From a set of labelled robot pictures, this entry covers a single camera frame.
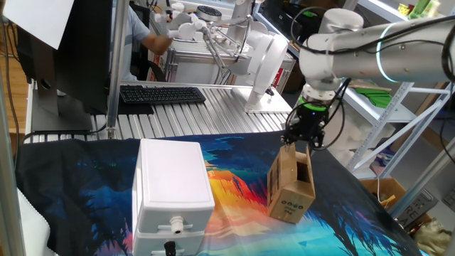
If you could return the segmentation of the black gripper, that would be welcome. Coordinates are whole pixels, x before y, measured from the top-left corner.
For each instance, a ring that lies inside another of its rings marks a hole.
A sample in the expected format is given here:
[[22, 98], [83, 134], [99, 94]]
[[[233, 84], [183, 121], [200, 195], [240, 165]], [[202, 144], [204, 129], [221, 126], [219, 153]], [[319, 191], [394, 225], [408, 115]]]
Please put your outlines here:
[[326, 149], [319, 139], [328, 120], [327, 107], [298, 105], [289, 117], [289, 128], [284, 128], [280, 137], [284, 145], [291, 146], [297, 139], [311, 139], [307, 144], [311, 156]]

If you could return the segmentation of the person's hand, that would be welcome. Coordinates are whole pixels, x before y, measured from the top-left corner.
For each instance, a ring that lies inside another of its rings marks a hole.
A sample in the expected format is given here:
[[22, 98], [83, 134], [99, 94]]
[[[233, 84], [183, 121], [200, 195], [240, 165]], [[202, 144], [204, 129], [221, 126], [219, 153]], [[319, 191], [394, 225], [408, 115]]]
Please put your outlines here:
[[156, 43], [161, 52], [166, 52], [169, 46], [173, 43], [173, 39], [168, 38], [165, 35], [161, 35], [156, 38]]

